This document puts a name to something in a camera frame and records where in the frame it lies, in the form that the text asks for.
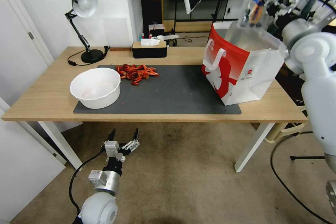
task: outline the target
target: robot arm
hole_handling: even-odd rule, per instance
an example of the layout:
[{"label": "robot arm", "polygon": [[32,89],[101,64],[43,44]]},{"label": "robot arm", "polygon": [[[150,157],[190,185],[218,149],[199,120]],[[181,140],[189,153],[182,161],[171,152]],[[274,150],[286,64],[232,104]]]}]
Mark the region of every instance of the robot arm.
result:
[{"label": "robot arm", "polygon": [[281,35],[288,49],[285,64],[294,73],[305,75],[301,92],[313,132],[323,146],[327,164],[336,173],[336,74],[330,69],[336,63],[336,36],[321,32],[336,18],[331,8],[336,4],[330,1],[307,21],[300,15],[308,0],[289,2],[291,5],[280,9],[274,19],[276,25],[280,20],[284,25]]},{"label": "robot arm", "polygon": [[112,224],[116,219],[118,207],[115,198],[122,174],[122,163],[125,161],[125,156],[138,148],[139,134],[136,129],[132,141],[119,144],[113,141],[115,133],[114,129],[104,143],[107,165],[103,170],[92,170],[89,174],[89,180],[96,192],[85,200],[82,210],[73,223]]}]

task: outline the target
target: shopping bag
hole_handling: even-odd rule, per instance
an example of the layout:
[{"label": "shopping bag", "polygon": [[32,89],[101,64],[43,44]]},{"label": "shopping bag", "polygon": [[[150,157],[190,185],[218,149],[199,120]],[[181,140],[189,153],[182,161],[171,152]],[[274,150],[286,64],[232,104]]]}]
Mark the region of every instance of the shopping bag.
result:
[{"label": "shopping bag", "polygon": [[211,27],[202,72],[225,105],[260,100],[283,65],[283,56],[271,48],[247,51],[233,45],[217,33],[223,26]]}]

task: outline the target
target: white bowl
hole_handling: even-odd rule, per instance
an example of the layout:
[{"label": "white bowl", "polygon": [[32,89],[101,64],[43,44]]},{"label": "white bowl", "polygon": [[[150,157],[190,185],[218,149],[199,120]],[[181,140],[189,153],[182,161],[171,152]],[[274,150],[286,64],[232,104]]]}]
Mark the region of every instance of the white bowl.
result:
[{"label": "white bowl", "polygon": [[120,75],[111,68],[94,68],[74,78],[70,93],[85,107],[100,109],[114,103],[120,94]]}]

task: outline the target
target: desk lamp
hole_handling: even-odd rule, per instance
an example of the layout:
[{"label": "desk lamp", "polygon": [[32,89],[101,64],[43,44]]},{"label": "desk lamp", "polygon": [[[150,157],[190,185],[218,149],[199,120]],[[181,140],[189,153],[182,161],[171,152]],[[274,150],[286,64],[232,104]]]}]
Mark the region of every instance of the desk lamp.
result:
[{"label": "desk lamp", "polygon": [[77,16],[82,18],[92,16],[98,7],[98,0],[71,0],[71,5],[72,9],[67,12],[65,16],[77,33],[79,40],[85,46],[86,51],[81,56],[82,61],[85,63],[95,63],[102,60],[104,58],[104,53],[100,50],[91,50],[88,41],[84,38],[83,35],[79,33],[76,26],[72,22],[72,19]]}]

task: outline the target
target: crayfish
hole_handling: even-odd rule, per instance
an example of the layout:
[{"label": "crayfish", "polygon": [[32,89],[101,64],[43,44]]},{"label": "crayfish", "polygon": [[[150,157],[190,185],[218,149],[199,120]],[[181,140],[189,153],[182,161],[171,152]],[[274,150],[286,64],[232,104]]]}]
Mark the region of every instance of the crayfish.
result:
[{"label": "crayfish", "polygon": [[116,66],[118,74],[121,79],[132,80],[132,85],[139,85],[142,79],[148,79],[150,76],[159,76],[154,67],[146,67],[146,65],[127,65]]}]

